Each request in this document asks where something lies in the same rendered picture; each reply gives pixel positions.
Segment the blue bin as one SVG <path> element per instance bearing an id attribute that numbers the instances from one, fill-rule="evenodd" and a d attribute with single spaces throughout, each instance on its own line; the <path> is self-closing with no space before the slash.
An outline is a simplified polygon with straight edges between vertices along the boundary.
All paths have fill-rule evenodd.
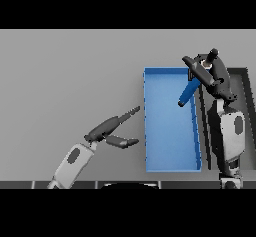
<path id="1" fill-rule="evenodd" d="M 184 107 L 186 67 L 145 67 L 144 135 L 147 172 L 200 172 L 201 151 L 195 97 Z"/>

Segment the blue pipe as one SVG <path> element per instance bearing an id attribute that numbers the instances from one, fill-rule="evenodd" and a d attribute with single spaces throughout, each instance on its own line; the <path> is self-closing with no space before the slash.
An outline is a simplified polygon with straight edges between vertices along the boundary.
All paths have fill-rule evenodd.
<path id="1" fill-rule="evenodd" d="M 188 83 L 179 97 L 178 105 L 184 107 L 201 84 L 202 82 L 191 72 L 191 70 L 188 70 Z"/>

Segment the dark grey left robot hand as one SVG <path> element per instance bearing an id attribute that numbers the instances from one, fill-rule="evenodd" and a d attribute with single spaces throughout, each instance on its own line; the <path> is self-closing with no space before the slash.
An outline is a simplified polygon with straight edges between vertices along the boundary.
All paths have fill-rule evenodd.
<path id="1" fill-rule="evenodd" d="M 137 106 L 122 116 L 113 116 L 104 122 L 100 123 L 98 126 L 93 128 L 87 135 L 84 136 L 85 140 L 89 143 L 90 147 L 95 150 L 99 142 L 105 141 L 107 144 L 118 147 L 121 149 L 126 149 L 133 146 L 139 142 L 138 139 L 126 139 L 119 136 L 113 135 L 113 132 L 128 120 L 132 115 L 137 113 L 140 107 Z"/>

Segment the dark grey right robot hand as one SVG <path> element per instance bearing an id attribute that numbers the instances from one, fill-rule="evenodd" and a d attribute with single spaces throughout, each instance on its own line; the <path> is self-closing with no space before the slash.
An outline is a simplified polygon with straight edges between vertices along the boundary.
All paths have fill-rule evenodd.
<path id="1" fill-rule="evenodd" d="M 223 99 L 225 105 L 237 100 L 237 95 L 231 91 L 227 68 L 216 48 L 211 49 L 208 54 L 198 54 L 195 58 L 184 56 L 182 61 L 212 97 Z"/>

